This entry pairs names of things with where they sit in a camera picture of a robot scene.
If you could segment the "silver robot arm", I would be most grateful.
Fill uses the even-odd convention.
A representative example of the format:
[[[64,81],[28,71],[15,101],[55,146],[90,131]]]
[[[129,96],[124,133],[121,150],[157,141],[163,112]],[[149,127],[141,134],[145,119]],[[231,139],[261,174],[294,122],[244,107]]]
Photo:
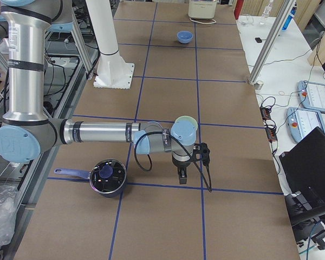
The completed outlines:
[[[36,159],[53,147],[74,142],[128,142],[135,155],[170,152],[179,182],[195,162],[197,125],[182,116],[170,129],[153,123],[86,123],[49,118],[43,111],[45,33],[73,29],[71,1],[1,1],[8,22],[9,109],[0,127],[0,156],[12,163]]]

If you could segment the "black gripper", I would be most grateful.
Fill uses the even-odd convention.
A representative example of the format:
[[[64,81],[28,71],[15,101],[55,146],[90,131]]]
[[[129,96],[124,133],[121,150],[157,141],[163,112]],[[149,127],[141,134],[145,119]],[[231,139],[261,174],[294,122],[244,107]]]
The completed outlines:
[[[178,168],[179,184],[187,184],[186,168],[190,165],[191,159],[189,155],[179,155],[176,152],[172,152],[172,162]]]

